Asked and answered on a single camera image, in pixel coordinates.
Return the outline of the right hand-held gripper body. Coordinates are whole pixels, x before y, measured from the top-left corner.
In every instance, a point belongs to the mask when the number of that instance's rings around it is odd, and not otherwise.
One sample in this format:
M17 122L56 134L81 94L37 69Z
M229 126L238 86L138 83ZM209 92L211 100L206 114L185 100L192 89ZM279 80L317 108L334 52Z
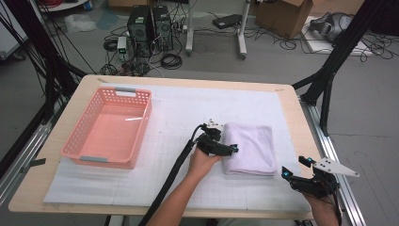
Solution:
M335 194L340 188L335 174L359 177L358 172L328 157L319 161L314 160L311 168L313 171L311 178L293 176L292 182L289 184L293 190L310 194L318 199Z

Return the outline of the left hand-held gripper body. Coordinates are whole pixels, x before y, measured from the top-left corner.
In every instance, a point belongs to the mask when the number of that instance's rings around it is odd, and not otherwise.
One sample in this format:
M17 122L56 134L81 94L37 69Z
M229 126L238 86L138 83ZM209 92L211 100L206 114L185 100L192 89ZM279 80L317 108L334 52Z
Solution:
M223 125L209 120L200 129L203 133L196 139L197 147L206 154L226 156L223 145L219 143Z

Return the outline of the lilac patterned towel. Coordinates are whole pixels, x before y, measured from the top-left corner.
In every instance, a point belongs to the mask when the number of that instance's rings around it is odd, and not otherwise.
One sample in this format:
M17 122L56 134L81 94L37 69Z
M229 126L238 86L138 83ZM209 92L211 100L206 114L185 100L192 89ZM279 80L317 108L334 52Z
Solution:
M276 174L278 167L270 126L228 122L222 139L225 145L236 144L238 148L237 153L223 159L226 174Z

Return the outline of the pink plastic basket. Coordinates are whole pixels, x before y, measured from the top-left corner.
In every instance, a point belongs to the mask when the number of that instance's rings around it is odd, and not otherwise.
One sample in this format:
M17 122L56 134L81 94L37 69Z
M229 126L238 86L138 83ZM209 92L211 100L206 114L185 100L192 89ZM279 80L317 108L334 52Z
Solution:
M99 87L61 149L80 165L131 170L152 113L147 89Z

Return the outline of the person's right hand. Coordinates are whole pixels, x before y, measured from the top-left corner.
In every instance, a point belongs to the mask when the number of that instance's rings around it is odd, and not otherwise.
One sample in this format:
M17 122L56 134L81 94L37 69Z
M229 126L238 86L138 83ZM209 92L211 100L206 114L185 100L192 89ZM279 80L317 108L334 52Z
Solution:
M304 194L304 198L311 206L314 217L320 214L334 214L335 207L329 202L329 198L317 199L310 194Z

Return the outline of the person's left hand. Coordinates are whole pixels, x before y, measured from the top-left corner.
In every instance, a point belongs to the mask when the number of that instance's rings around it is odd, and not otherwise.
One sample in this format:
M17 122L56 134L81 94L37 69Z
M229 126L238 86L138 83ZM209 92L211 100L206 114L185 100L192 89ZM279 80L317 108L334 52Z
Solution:
M213 165L222 159L219 155L208 155L200 148L196 148L190 156L186 178L199 182L212 169Z

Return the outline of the white gridded mat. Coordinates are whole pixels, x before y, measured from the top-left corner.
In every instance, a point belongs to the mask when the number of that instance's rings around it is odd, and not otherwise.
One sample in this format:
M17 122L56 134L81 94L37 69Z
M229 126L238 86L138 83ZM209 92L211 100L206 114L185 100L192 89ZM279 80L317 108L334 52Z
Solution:
M295 148L275 91L152 86L152 114L133 169L83 166L64 157L45 195L47 203L149 206L195 127L213 119L267 125L268 151L279 169L300 172ZM240 211L307 212L310 207L279 172L231 174L218 162L197 187L189 207Z

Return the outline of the white floor board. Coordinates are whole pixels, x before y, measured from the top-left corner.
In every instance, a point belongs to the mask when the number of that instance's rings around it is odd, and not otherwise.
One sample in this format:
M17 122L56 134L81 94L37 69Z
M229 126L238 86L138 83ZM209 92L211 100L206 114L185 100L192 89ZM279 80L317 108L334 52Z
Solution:
M304 26L301 29L302 40L306 42L309 50L312 53L317 54L330 54L333 50L332 43L328 42L316 31L310 31L310 22L315 20L315 17L309 16L306 19ZM362 42L359 41L356 47L351 52L351 56L371 56L373 53L370 49Z

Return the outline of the black flat device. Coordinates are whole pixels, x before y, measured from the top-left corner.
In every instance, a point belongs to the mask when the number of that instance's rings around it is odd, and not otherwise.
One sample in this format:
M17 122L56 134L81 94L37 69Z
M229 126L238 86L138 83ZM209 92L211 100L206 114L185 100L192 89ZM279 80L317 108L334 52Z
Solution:
M239 14L232 14L220 18L213 19L213 25L219 29L225 29L241 22L242 16Z

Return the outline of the black computer tower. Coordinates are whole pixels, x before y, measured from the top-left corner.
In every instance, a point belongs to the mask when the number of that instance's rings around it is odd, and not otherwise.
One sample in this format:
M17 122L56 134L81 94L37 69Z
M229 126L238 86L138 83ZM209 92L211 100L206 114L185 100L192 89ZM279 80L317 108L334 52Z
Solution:
M151 8L147 5L134 5L127 23L130 39L136 57L148 57L154 38Z
M171 19L166 6L155 6L152 9L155 34L158 43L158 49L169 51L173 49Z

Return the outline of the small white power box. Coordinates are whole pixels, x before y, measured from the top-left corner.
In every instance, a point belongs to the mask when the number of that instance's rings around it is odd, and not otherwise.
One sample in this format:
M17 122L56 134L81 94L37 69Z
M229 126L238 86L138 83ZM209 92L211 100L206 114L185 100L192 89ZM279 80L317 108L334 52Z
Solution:
M126 61L128 59L127 38L126 37L118 37L117 51L119 53L119 58L121 61Z

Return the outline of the large cardboard box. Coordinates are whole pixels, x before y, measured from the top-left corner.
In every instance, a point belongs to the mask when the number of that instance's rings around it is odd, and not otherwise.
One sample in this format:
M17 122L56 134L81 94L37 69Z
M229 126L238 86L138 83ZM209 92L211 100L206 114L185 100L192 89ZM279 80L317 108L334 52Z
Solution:
M312 0L263 0L255 24L292 39L301 32L312 7Z

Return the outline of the clear plastic bag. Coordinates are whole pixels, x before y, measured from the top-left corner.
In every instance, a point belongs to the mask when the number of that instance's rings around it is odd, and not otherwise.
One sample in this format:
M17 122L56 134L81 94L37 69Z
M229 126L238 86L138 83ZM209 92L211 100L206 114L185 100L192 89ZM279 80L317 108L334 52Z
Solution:
M64 18L69 33L88 32L96 29L96 23L86 14L72 14Z

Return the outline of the white round table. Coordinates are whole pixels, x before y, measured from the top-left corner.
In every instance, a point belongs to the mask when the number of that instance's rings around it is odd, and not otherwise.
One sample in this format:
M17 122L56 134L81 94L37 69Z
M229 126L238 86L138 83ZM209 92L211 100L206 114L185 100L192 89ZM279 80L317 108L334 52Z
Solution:
M55 11L61 11L61 10L66 10L66 9L71 9L71 8L76 8L76 7L82 7L87 0L77 0L76 2L73 3L67 3L66 1L63 1L57 6L44 6L41 3L38 3L38 8L40 11L49 11L49 12L55 12Z

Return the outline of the white cabinet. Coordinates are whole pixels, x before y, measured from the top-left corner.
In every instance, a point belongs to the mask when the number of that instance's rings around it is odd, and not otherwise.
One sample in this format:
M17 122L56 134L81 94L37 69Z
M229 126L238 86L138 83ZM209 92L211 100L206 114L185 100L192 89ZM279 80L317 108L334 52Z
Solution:
M5 4L0 3L0 19L3 19L7 24L10 24L15 29L16 33L23 41L27 40L27 36L23 29L12 15ZM11 35L6 27L0 22L0 60L6 60L10 57L16 49L20 46L19 42Z

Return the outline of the aluminium rail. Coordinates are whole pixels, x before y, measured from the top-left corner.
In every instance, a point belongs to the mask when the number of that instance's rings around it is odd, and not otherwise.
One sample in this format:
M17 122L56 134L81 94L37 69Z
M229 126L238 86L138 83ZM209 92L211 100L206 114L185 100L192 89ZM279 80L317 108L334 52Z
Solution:
M319 125L320 113L317 107L307 105L302 101L299 103L311 128L319 154L322 157L329 157L340 163L332 139L323 133ZM347 177L345 175L337 175L336 179L341 185L338 197L343 207L343 223L346 223L348 226L367 226Z
M54 112L46 117L44 106L42 106L0 161L0 206L4 204L18 182L26 174L20 173L21 167L37 159L44 142L49 137L64 109L64 105L56 104Z

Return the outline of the black frame strut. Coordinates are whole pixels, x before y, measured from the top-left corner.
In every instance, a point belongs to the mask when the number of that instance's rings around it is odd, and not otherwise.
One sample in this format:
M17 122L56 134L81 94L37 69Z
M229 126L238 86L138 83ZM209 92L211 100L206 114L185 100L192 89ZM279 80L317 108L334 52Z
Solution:
M77 89L78 82L73 78L73 75L83 78L87 73L73 66L57 51L29 0L2 0L0 5L2 3L8 7L10 13L33 44L36 53L40 56L40 58L33 56L30 47L22 41L22 37L12 27L11 23L0 16L0 23L23 47L37 75L41 75L45 79L43 90L45 103L42 112L43 119L48 121L55 114L56 101L60 97L71 98Z
M338 41L322 67L316 73L293 84L294 89L300 89L309 85L307 91L300 96L300 100L307 105L316 106L319 97L323 96L319 126L325 136L329 136L327 130L328 113L332 85L336 73L345 63L369 27L394 1L364 0L353 21L344 31L343 37Z

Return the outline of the grey metal bracket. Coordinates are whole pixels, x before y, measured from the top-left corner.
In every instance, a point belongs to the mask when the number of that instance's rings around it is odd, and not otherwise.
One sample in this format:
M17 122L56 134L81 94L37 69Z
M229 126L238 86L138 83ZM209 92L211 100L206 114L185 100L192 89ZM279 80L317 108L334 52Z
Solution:
M28 173L28 171L36 166L44 165L46 163L46 158L36 159L30 161L26 166L21 167L20 173Z

